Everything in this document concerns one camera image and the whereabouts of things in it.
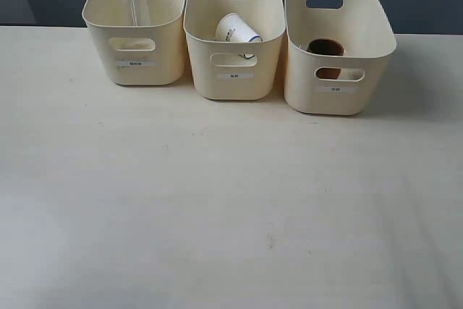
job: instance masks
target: storage bin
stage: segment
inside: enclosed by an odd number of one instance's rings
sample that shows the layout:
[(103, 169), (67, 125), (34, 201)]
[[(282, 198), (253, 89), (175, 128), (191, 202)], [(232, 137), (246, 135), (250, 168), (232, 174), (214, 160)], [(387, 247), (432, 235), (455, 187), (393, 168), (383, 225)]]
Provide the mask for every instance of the storage bin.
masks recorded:
[[(214, 41), (217, 24), (233, 12), (263, 41)], [(253, 100), (271, 91), (285, 31), (282, 0), (187, 0), (184, 29), (200, 94), (209, 99)]]
[[(362, 111), (396, 48), (379, 0), (285, 0), (285, 15), (286, 102), (305, 113)], [(307, 52), (308, 44), (318, 38), (337, 41), (344, 55)], [(337, 80), (319, 78), (325, 68), (341, 68), (341, 74)]]
[[(111, 80), (120, 85), (165, 85), (182, 76), (184, 0), (148, 0), (153, 25), (146, 27), (115, 25), (116, 1), (87, 0), (82, 11)], [(127, 40), (139, 42), (140, 49), (123, 49)]]

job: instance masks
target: bin label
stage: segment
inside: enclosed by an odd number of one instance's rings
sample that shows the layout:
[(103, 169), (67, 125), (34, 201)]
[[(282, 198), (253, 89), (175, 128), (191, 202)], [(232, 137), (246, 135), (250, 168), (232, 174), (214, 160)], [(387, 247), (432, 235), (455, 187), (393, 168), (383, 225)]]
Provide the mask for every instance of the bin label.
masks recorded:
[(220, 74), (217, 74), (217, 78), (219, 78), (220, 80), (253, 79), (254, 73), (253, 72), (235, 72), (235, 73), (230, 73), (230, 74), (220, 73)]
[(356, 93), (359, 90), (357, 86), (349, 87), (328, 87), (328, 86), (318, 86), (315, 88), (317, 92), (324, 93)]
[(154, 67), (153, 61), (116, 61), (117, 67)]

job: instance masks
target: brown cup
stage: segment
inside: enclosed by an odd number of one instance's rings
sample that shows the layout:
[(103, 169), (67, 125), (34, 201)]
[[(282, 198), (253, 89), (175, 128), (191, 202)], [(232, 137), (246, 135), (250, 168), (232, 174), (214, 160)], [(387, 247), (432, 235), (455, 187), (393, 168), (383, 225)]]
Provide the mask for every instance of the brown cup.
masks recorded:
[[(307, 47), (307, 52), (324, 56), (342, 56), (344, 47), (335, 40), (321, 38), (311, 41)], [(339, 77), (339, 74), (341, 74), (341, 70), (337, 68), (321, 68), (317, 70), (319, 79), (335, 80)]]

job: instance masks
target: white paper cup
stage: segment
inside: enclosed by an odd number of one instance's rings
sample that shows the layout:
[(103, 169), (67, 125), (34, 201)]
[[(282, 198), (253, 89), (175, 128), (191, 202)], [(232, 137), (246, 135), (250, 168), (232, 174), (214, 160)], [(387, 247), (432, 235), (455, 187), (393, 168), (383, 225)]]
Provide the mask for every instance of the white paper cup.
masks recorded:
[[(220, 20), (216, 29), (216, 41), (228, 43), (252, 43), (263, 41), (242, 18), (235, 13), (228, 14)], [(244, 58), (253, 58), (253, 54), (243, 54)]]

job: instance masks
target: bin handle cutout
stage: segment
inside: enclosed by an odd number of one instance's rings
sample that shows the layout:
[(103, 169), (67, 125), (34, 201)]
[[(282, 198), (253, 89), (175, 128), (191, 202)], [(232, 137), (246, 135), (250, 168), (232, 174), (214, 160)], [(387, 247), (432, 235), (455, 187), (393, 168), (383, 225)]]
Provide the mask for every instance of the bin handle cutout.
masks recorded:
[(306, 0), (305, 6), (309, 9), (341, 9), (343, 0)]
[(110, 38), (108, 44), (118, 52), (151, 52), (156, 48), (149, 38)]
[(211, 63), (221, 68), (249, 68), (254, 67), (258, 59), (253, 54), (213, 54)]
[(324, 81), (359, 82), (365, 77), (365, 71), (360, 68), (320, 67), (314, 75)]

